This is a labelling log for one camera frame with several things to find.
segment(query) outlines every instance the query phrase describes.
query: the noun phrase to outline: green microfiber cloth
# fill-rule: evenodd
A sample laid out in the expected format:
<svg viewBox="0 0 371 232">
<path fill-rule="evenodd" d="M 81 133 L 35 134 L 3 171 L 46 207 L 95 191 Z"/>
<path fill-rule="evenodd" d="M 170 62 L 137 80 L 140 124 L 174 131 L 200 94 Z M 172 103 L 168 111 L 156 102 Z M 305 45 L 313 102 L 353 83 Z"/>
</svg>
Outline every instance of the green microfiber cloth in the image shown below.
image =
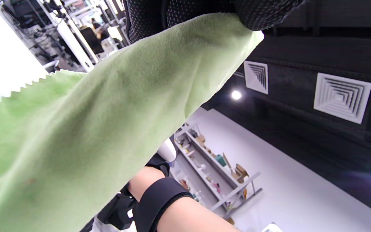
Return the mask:
<svg viewBox="0 0 371 232">
<path fill-rule="evenodd" d="M 262 39 L 203 15 L 3 98 L 0 232 L 79 231 Z"/>
</svg>

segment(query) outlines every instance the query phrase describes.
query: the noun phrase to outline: ceiling vent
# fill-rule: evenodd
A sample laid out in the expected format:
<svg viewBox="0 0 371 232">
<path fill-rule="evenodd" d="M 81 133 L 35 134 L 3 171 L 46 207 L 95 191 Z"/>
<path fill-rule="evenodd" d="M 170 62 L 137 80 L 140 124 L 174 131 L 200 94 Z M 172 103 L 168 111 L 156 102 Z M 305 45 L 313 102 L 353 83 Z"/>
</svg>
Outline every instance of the ceiling vent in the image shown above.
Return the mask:
<svg viewBox="0 0 371 232">
<path fill-rule="evenodd" d="M 268 94 L 268 71 L 266 63 L 244 61 L 244 75 L 249 89 Z"/>
<path fill-rule="evenodd" d="M 371 83 L 318 73 L 314 109 L 361 124 Z"/>
</svg>

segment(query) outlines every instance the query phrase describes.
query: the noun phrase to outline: black knee strap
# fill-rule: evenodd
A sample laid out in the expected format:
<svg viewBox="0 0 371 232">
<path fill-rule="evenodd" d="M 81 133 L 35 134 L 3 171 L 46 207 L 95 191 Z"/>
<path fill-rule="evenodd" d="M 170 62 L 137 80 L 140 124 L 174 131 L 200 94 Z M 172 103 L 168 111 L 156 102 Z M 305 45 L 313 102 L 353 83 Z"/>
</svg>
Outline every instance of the black knee strap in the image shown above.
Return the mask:
<svg viewBox="0 0 371 232">
<path fill-rule="evenodd" d="M 173 178 L 163 178 L 152 184 L 133 209 L 138 232 L 155 232 L 162 214 L 174 201 L 181 197 L 192 197 Z"/>
</svg>

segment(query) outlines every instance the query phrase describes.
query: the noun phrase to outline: metal shelving unit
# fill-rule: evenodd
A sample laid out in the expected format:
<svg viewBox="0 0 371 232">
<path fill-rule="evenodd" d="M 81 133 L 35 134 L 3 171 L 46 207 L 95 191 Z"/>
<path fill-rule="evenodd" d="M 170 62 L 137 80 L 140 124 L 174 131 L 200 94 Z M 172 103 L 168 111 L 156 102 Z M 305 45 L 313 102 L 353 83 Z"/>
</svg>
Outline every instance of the metal shelving unit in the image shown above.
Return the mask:
<svg viewBox="0 0 371 232">
<path fill-rule="evenodd" d="M 255 189 L 253 183 L 260 173 L 252 175 L 242 184 L 238 183 L 231 176 L 231 171 L 225 170 L 190 134 L 189 130 L 192 128 L 196 128 L 196 125 L 183 127 L 183 130 L 174 136 L 177 159 L 171 168 L 172 176 L 179 182 L 182 177 L 186 177 L 187 184 L 192 185 L 192 191 L 202 193 L 200 203 L 227 219 L 262 191 L 261 188 Z M 245 198 L 243 193 L 248 186 L 252 187 L 253 194 Z"/>
</svg>

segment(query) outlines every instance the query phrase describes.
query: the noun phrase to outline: dotted black fabric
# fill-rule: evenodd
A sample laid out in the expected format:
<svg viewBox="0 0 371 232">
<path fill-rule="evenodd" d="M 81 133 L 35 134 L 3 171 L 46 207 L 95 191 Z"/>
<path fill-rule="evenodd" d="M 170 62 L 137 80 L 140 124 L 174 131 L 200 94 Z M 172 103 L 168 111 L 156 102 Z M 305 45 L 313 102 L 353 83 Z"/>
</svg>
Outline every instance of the dotted black fabric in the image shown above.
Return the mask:
<svg viewBox="0 0 371 232">
<path fill-rule="evenodd" d="M 132 43 L 194 17 L 237 13 L 243 25 L 261 31 L 281 23 L 305 0 L 123 0 Z"/>
</svg>

